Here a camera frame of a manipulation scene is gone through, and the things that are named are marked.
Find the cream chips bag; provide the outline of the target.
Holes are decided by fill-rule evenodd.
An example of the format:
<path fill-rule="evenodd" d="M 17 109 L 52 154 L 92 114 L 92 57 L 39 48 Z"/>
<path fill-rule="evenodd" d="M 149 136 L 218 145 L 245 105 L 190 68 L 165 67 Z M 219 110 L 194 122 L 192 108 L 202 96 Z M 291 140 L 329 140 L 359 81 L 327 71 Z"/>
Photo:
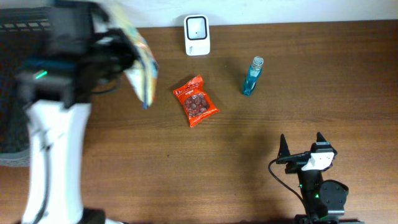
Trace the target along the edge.
<path fill-rule="evenodd" d="M 137 50 L 138 59 L 124 73 L 143 108 L 148 109 L 155 98 L 159 65 L 146 40 L 127 16 L 124 5 L 120 1 L 104 1 L 104 5 L 111 15 L 111 23 L 122 29 L 134 50 Z"/>

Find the red snack bag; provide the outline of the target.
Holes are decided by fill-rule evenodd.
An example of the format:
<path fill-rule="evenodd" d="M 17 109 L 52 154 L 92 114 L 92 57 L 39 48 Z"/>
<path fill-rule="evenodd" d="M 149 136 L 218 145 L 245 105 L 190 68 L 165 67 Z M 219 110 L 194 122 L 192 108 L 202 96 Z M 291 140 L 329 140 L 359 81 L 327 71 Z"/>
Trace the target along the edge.
<path fill-rule="evenodd" d="M 202 76 L 198 75 L 173 91 L 183 106 L 191 128 L 220 111 L 204 91 L 203 84 Z"/>

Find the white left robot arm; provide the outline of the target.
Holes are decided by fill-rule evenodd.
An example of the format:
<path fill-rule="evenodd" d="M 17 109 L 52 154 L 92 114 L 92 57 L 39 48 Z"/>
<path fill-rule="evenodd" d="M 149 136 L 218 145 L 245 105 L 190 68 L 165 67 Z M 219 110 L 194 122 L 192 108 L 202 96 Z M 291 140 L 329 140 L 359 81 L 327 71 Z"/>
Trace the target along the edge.
<path fill-rule="evenodd" d="M 48 38 L 16 75 L 30 144 L 21 222 L 112 224 L 104 210 L 83 205 L 83 141 L 98 82 L 116 79 L 138 55 L 121 29 L 95 30 L 95 20 L 110 22 L 97 2 L 55 1 L 48 19 Z"/>

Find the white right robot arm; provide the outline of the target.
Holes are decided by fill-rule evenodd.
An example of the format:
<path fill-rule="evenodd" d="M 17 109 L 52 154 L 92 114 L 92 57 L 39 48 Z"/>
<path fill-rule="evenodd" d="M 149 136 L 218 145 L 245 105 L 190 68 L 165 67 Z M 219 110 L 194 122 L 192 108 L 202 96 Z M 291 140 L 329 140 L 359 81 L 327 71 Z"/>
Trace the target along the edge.
<path fill-rule="evenodd" d="M 294 193 L 301 201 L 305 214 L 296 215 L 298 224 L 349 224 L 360 223 L 359 220 L 342 220 L 345 214 L 344 205 L 349 188 L 336 180 L 324 180 L 322 173 L 333 166 L 338 155 L 336 149 L 318 132 L 316 141 L 309 151 L 291 154 L 285 136 L 280 136 L 277 158 L 268 165 L 268 170 L 281 185 Z M 271 170 L 273 164 L 284 164 L 286 174 L 298 176 L 300 193 L 281 181 Z"/>

